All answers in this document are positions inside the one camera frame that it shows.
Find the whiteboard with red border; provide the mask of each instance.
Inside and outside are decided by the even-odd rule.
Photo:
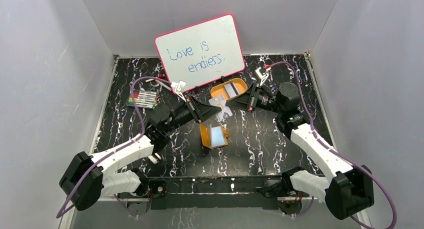
[[[154,42],[168,80],[184,81],[185,92],[246,67],[232,14],[159,35]]]

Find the orange container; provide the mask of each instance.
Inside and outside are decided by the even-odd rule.
[[[230,100],[232,97],[228,96],[227,91],[224,88],[225,85],[230,83],[234,83],[234,85],[237,87],[237,90],[240,92],[240,94],[248,90],[248,85],[246,85],[246,82],[244,80],[242,80],[241,78],[234,78],[212,87],[212,89],[210,89],[210,95],[213,98],[219,95],[222,95],[226,101]]]
[[[209,134],[210,134],[209,130],[211,129],[211,127],[207,128],[206,126],[203,125],[203,123],[200,123],[199,125],[200,125],[201,143],[203,144],[203,146],[210,149],[214,149],[214,148],[222,148],[228,145],[227,137],[230,136],[230,133],[228,132],[228,130],[224,129],[222,125],[220,125],[220,127],[222,130],[222,134],[224,135],[225,144],[220,146],[215,146],[215,147],[211,147],[211,139],[209,138]]]

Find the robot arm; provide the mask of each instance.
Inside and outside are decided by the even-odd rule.
[[[305,192],[318,198],[340,220],[371,207],[374,204],[372,179],[321,144],[332,149],[316,131],[312,131],[308,118],[299,111],[298,87],[284,82],[276,95],[272,95],[263,86],[269,71],[262,73],[259,68],[255,72],[260,83],[252,84],[245,93],[227,101],[226,105],[248,112],[257,107],[278,113],[275,122],[279,131],[304,150],[325,176],[312,175],[301,167],[293,168],[282,174],[281,184],[285,191]]]
[[[78,153],[66,169],[59,185],[69,195],[83,174],[96,164],[71,198],[77,210],[85,210],[100,197],[116,193],[128,192],[143,196],[148,187],[143,184],[146,175],[142,171],[133,169],[124,173],[115,172],[141,158],[149,157],[153,163],[157,163],[161,159],[157,152],[168,144],[171,140],[170,134],[175,129],[191,120],[197,123],[204,122],[220,111],[220,107],[201,103],[192,96],[185,97],[184,102],[175,110],[171,110],[167,105],[158,105],[148,120],[144,135],[138,134],[120,145],[99,153],[91,155],[85,152]]]

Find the marker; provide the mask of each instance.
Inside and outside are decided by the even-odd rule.
[[[160,80],[155,80],[155,81],[156,81],[156,83],[157,83],[157,84],[161,85],[162,87],[164,87],[164,88],[166,88],[166,89],[168,89],[168,90],[170,90],[170,91],[172,92],[171,87],[169,87],[169,86],[165,85],[165,84],[164,84],[164,83],[162,83]]]
[[[144,92],[144,91],[139,91],[139,92],[134,92],[134,96],[135,95],[146,95],[146,96],[156,96],[156,94],[158,94],[156,91],[155,92]]]
[[[135,99],[146,99],[146,100],[155,100],[156,96],[154,95],[134,95]]]
[[[157,78],[164,78],[165,77],[165,75],[164,74],[160,74],[160,75],[158,75],[157,76]],[[153,81],[154,79],[148,79],[148,80],[146,80],[146,83],[148,83],[148,82],[151,82],[151,81]]]
[[[135,103],[137,106],[141,106],[141,107],[152,107],[154,106],[156,103],[142,103],[142,102],[136,102]]]
[[[157,104],[156,102],[147,102],[147,101],[136,101],[135,104],[143,104],[143,105],[153,105],[153,104]]]
[[[136,103],[156,103],[156,100],[141,100],[141,99],[136,99],[135,100]]]

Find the white wall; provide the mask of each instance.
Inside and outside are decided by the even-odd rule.
[[[113,55],[82,0],[0,0],[0,228],[54,229],[92,142]]]
[[[312,50],[337,0],[84,0],[112,53],[157,56],[157,35],[233,13],[244,54]]]
[[[396,228],[423,228],[424,0],[338,0],[312,51],[337,148],[369,166],[397,206]],[[375,188],[371,222],[391,210]]]

